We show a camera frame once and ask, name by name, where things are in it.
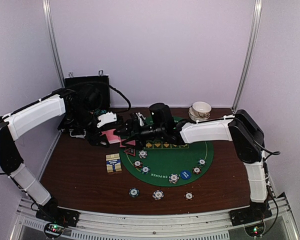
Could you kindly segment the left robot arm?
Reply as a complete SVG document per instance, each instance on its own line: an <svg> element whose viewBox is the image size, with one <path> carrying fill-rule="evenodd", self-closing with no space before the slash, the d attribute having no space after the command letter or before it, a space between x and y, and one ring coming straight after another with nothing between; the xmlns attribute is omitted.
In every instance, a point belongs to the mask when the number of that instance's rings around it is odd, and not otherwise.
<svg viewBox="0 0 300 240"><path fill-rule="evenodd" d="M82 131L81 136L92 146L109 146L103 136L104 126L117 120L113 112L95 116L101 100L100 91L88 83L59 88L20 109L0 115L0 175L8 176L25 192L51 222L62 218L57 200L27 168L16 142L28 132L42 130L41 125L65 116L61 129Z"/></svg>

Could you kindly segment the pink card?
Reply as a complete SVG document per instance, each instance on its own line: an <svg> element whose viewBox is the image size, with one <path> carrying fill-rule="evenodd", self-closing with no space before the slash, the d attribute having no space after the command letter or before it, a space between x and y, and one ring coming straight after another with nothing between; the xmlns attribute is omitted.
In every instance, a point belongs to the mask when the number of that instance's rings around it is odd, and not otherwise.
<svg viewBox="0 0 300 240"><path fill-rule="evenodd" d="M119 143L120 148L133 148L135 145L135 140L126 141L126 139L122 139Z"/></svg>

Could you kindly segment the blue chip stack mat bottom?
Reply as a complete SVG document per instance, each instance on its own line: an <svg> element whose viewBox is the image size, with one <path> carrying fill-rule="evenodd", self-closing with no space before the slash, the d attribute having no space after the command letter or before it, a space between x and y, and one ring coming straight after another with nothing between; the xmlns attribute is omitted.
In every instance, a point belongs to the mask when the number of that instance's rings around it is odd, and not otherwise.
<svg viewBox="0 0 300 240"><path fill-rule="evenodd" d="M180 177L176 173L172 173L169 175L168 180L171 184L177 184L179 181Z"/></svg>

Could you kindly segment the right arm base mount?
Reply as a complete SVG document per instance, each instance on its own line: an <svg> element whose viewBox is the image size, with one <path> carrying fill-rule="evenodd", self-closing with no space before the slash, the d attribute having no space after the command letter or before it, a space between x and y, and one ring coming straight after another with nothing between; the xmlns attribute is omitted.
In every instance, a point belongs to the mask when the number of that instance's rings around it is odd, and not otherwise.
<svg viewBox="0 0 300 240"><path fill-rule="evenodd" d="M246 225L253 222L262 221L271 217L272 215L273 214L270 209L261 209L253 206L235 209L229 212L232 226Z"/></svg>

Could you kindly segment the brown red chip stack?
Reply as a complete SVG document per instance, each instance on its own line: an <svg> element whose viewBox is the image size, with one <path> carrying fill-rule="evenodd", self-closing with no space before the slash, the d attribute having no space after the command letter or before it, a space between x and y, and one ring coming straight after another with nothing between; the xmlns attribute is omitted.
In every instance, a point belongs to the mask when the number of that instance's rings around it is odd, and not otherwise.
<svg viewBox="0 0 300 240"><path fill-rule="evenodd" d="M185 197L186 200L190 201L190 200L192 200L192 199L194 198L194 195L193 195L192 192L187 191L187 192L184 194L184 197Z"/></svg>

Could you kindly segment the green blue chip mat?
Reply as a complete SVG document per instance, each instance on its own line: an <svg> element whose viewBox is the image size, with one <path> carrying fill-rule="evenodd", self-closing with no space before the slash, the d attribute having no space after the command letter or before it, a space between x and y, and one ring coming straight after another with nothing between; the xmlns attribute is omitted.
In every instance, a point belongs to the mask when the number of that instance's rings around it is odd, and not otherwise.
<svg viewBox="0 0 300 240"><path fill-rule="evenodd" d="M200 167L203 167L206 165L206 160L201 158L197 161L197 164L200 166Z"/></svg>
<svg viewBox="0 0 300 240"><path fill-rule="evenodd" d="M148 174L150 172L150 170L151 169L148 166L143 166L140 172L142 174L146 175L146 174Z"/></svg>

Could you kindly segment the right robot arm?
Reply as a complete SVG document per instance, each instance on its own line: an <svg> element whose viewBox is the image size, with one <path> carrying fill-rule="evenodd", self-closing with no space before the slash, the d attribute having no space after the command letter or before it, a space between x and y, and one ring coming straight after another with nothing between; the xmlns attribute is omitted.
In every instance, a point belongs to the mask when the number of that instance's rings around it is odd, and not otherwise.
<svg viewBox="0 0 300 240"><path fill-rule="evenodd" d="M150 140L163 140L177 146L206 141L233 142L236 155L246 168L250 187L246 216L256 221L266 212L269 173L264 132L245 110L206 121L181 119L178 122L164 103L152 104L149 111L151 124L146 123L143 115L131 113L130 118L115 129L115 135L125 138L123 145L135 141L135 147L142 149Z"/></svg>

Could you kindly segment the blue round blind button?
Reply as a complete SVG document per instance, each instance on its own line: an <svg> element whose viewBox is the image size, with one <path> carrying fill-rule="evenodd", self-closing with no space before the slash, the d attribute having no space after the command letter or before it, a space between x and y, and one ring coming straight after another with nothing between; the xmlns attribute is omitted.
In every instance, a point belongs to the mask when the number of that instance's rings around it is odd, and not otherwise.
<svg viewBox="0 0 300 240"><path fill-rule="evenodd" d="M192 177L192 173L189 170L182 170L179 175L183 180L189 180Z"/></svg>

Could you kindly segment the red black triangular button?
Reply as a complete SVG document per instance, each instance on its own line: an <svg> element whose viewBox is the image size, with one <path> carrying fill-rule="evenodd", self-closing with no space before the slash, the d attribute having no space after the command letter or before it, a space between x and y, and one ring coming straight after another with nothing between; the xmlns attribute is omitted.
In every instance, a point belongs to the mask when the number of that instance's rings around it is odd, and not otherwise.
<svg viewBox="0 0 300 240"><path fill-rule="evenodd" d="M136 156L136 150L133 147L128 147L123 151L126 155L135 157Z"/></svg>

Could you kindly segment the pink backed card deck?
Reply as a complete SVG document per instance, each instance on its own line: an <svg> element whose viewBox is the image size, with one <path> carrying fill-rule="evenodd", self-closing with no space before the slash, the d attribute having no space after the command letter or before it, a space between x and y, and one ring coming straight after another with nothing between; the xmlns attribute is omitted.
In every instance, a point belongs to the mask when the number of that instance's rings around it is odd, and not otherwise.
<svg viewBox="0 0 300 240"><path fill-rule="evenodd" d="M114 134L115 129L109 129L102 131L102 135L105 135L109 144L116 144L121 142L121 138L118 135Z"/></svg>

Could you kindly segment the dark blue chip stack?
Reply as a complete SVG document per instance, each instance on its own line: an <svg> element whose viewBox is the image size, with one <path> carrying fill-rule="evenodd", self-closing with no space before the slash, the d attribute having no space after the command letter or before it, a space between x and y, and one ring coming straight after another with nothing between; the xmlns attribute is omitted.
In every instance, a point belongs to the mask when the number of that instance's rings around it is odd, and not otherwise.
<svg viewBox="0 0 300 240"><path fill-rule="evenodd" d="M136 197L138 197L140 195L139 189L137 189L135 187L130 188L129 191L128 191L128 193L129 193L129 196L132 197L132 198L136 198Z"/></svg>

